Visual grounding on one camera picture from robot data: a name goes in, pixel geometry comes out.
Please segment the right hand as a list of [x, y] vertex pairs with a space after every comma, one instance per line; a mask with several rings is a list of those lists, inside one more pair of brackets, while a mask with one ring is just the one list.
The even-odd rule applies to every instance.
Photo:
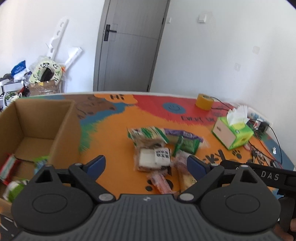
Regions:
[[[273, 231], [282, 240], [285, 240], [285, 241], [295, 240], [293, 235], [290, 235], [289, 233], [285, 232], [278, 223], [273, 228]], [[295, 218], [290, 221], [290, 231], [292, 233], [296, 232], [296, 219]]]

